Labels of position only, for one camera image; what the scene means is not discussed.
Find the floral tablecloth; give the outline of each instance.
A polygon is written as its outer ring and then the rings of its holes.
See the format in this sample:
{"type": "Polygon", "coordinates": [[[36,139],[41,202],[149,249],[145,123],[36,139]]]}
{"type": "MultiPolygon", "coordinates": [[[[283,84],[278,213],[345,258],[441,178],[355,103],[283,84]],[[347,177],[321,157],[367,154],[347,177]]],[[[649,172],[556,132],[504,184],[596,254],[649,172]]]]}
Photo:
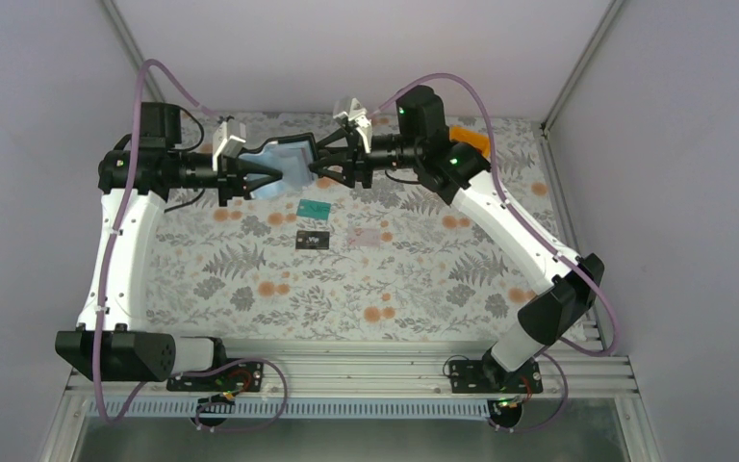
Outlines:
{"type": "MultiPolygon", "coordinates": [[[[197,115],[213,133],[211,120],[197,115]]],[[[330,115],[232,114],[248,139],[336,126],[330,115]]],[[[482,120],[449,117],[480,133],[482,120]]],[[[199,136],[184,119],[188,143],[199,136]]],[[[374,121],[376,134],[396,130],[394,117],[374,121]]],[[[530,123],[495,119],[507,188],[556,233],[548,187],[530,123]]],[[[211,146],[203,144],[203,152],[211,146]]],[[[169,205],[191,199],[172,192],[169,205]]],[[[534,294],[486,233],[419,186],[377,174],[371,190],[319,179],[272,200],[217,205],[208,191],[196,204],[166,214],[147,276],[151,329],[247,339],[493,340],[516,322],[534,294]],[[296,215],[300,198],[332,204],[328,220],[296,215]],[[350,228],[377,233],[379,246],[355,246],[350,228]],[[331,233],[327,250],[296,250],[297,230],[331,233]]],[[[583,340],[581,325],[568,336],[583,340]]]]}

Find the orange part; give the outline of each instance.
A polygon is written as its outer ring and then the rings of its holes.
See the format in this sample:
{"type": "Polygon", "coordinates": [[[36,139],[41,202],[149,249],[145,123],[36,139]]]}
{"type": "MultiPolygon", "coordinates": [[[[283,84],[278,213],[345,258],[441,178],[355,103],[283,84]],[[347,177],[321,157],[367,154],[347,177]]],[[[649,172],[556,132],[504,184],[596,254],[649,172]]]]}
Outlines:
{"type": "Polygon", "coordinates": [[[467,142],[483,153],[483,157],[489,158],[489,137],[466,130],[462,127],[451,127],[448,129],[448,137],[452,141],[467,142]]]}

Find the black card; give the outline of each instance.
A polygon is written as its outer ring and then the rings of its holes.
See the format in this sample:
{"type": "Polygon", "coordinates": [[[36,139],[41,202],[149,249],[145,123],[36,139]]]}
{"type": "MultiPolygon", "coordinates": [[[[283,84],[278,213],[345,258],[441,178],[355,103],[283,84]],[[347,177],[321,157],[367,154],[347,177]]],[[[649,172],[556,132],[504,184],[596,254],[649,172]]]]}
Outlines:
{"type": "Polygon", "coordinates": [[[302,231],[295,233],[295,248],[324,250],[330,248],[329,231],[302,231]]]}

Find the black joint housing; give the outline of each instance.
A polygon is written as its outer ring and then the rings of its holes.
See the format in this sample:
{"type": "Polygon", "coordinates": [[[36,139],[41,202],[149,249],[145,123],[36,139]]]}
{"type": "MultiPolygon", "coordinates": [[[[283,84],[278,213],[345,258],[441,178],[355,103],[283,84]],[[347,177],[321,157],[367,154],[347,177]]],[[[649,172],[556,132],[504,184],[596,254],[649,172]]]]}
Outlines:
{"type": "Polygon", "coordinates": [[[140,148],[171,149],[181,142],[180,107],[168,103],[142,103],[140,148]]]}
{"type": "Polygon", "coordinates": [[[228,363],[228,353],[225,352],[225,343],[217,337],[208,337],[214,344],[214,358],[211,361],[211,369],[221,368],[228,363]]]}
{"type": "Polygon", "coordinates": [[[469,181],[484,170],[491,170],[491,166],[480,151],[471,144],[456,142],[426,156],[423,168],[416,167],[415,172],[427,189],[450,205],[457,191],[468,188],[469,181]]]}
{"type": "Polygon", "coordinates": [[[541,393],[543,384],[541,380],[533,378],[533,374],[539,371],[537,361],[529,359],[516,371],[509,372],[504,369],[492,355],[492,349],[489,348],[483,353],[480,359],[481,370],[483,376],[486,377],[489,384],[497,390],[521,389],[521,377],[531,383],[533,393],[541,393]]]}
{"type": "MultiPolygon", "coordinates": [[[[55,337],[55,351],[67,363],[92,380],[94,331],[62,330],[55,337]]],[[[100,375],[104,382],[162,382],[171,375],[176,348],[169,334],[153,332],[103,332],[100,375]]]]}
{"type": "MultiPolygon", "coordinates": [[[[173,187],[172,180],[178,177],[179,156],[164,149],[141,149],[135,173],[134,188],[141,194],[154,192],[163,200],[168,200],[168,190],[173,187]]],[[[126,186],[129,175],[131,154],[129,151],[110,151],[98,165],[97,187],[105,194],[112,189],[126,186]]]]}
{"type": "Polygon", "coordinates": [[[399,97],[395,105],[398,129],[404,139],[448,140],[444,102],[430,87],[413,87],[399,97]]]}
{"type": "MultiPolygon", "coordinates": [[[[597,284],[604,274],[604,263],[595,254],[579,261],[579,268],[597,284]]],[[[528,302],[517,313],[525,332],[545,346],[553,345],[576,320],[594,304],[596,294],[575,272],[554,281],[553,287],[528,302]]]]}

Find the green card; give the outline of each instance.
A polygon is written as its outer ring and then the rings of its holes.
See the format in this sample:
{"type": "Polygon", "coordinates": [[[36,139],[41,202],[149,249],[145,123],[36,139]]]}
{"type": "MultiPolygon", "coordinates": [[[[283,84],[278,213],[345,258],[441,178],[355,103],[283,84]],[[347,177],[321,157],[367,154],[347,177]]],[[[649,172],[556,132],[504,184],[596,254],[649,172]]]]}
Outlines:
{"type": "Polygon", "coordinates": [[[300,217],[323,219],[330,217],[330,204],[315,200],[301,199],[298,201],[298,210],[295,213],[300,217]]]}

